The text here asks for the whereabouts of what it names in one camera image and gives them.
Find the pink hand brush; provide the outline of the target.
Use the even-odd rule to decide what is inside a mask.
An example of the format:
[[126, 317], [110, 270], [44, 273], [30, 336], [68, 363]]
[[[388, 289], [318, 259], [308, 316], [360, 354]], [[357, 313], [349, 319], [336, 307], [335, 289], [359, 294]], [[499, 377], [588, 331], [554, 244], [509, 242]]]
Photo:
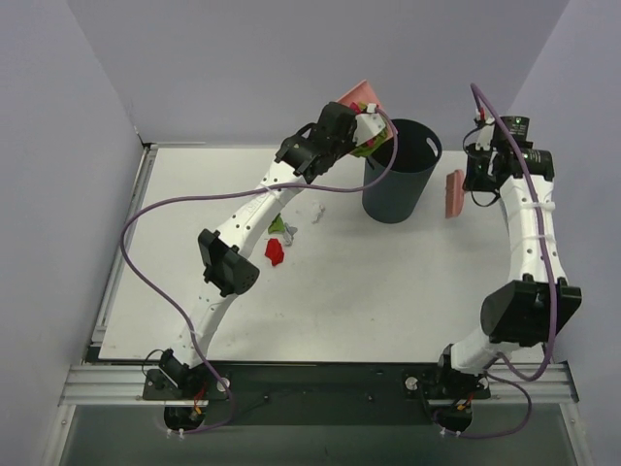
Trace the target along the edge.
[[445, 179], [445, 217], [454, 218], [461, 214], [464, 206], [465, 191], [463, 183], [465, 173], [463, 170], [455, 170], [448, 174]]

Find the pink plastic dustpan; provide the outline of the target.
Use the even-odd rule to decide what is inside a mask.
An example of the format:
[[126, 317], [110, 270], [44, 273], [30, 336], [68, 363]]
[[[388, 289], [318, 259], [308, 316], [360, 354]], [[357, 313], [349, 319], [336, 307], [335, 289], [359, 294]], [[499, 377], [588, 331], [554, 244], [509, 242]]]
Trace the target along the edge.
[[371, 85], [362, 81], [337, 100], [356, 114], [353, 142], [356, 148], [374, 148], [393, 137], [388, 118]]

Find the white paper scrap back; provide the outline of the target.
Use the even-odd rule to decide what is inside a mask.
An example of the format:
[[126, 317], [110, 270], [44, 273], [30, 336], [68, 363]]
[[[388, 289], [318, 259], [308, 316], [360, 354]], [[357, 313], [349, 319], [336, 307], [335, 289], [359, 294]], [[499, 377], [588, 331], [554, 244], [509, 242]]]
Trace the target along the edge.
[[321, 221], [325, 214], [326, 208], [320, 202], [312, 202], [308, 208], [307, 218], [311, 224], [317, 224]]

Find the grey paper scrap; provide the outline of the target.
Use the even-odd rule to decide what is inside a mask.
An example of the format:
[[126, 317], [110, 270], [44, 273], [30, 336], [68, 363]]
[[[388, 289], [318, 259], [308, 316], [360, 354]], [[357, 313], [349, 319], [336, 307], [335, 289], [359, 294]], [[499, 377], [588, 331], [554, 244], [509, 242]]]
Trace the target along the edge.
[[297, 231], [298, 231], [297, 227], [290, 225], [288, 223], [284, 224], [283, 241], [287, 247], [291, 247], [293, 245], [294, 237]]

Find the red paper scrap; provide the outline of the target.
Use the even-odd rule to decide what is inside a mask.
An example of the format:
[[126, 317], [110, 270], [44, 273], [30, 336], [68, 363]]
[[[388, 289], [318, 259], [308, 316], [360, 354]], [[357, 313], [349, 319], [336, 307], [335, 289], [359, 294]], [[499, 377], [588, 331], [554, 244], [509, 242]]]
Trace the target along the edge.
[[264, 255], [270, 260], [273, 267], [278, 266], [284, 260], [284, 249], [277, 238], [268, 240]]

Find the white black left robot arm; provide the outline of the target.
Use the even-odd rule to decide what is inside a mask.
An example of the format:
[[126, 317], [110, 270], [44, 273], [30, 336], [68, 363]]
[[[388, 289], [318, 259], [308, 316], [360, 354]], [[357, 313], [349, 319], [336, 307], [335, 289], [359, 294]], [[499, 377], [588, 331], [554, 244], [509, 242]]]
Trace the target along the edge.
[[250, 261], [252, 250], [273, 219], [302, 188], [349, 154], [357, 139], [356, 113], [343, 104], [327, 104], [316, 123], [286, 138], [253, 195], [214, 231], [198, 237], [205, 266], [199, 298], [189, 312], [193, 331], [185, 331], [162, 355], [159, 367], [165, 388], [178, 399], [200, 390], [206, 376], [196, 350], [206, 352], [233, 301], [249, 291], [259, 277]]

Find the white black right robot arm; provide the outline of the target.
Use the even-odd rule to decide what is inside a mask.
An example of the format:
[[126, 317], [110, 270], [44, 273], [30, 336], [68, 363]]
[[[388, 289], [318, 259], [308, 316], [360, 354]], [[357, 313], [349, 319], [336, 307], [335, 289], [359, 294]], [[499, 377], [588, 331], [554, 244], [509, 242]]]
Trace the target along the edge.
[[458, 189], [492, 194], [507, 228], [510, 260], [507, 283], [483, 300], [474, 331], [443, 351], [443, 381], [476, 380], [495, 360], [547, 344], [581, 304], [555, 238], [552, 155], [534, 149], [529, 123], [525, 116], [476, 116], [477, 139], [463, 146], [467, 167], [447, 177], [448, 216], [461, 211]]

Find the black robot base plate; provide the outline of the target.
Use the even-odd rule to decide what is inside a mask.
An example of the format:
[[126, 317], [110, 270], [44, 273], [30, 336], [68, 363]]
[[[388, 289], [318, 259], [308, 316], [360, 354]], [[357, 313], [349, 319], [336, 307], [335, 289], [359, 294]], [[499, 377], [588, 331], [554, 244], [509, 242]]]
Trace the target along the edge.
[[190, 395], [160, 368], [146, 373], [142, 397], [164, 404], [171, 429], [226, 420], [233, 426], [426, 425], [435, 408], [448, 408], [453, 423], [467, 425], [461, 400], [487, 400], [483, 378], [441, 380], [434, 363], [276, 363], [215, 361]]

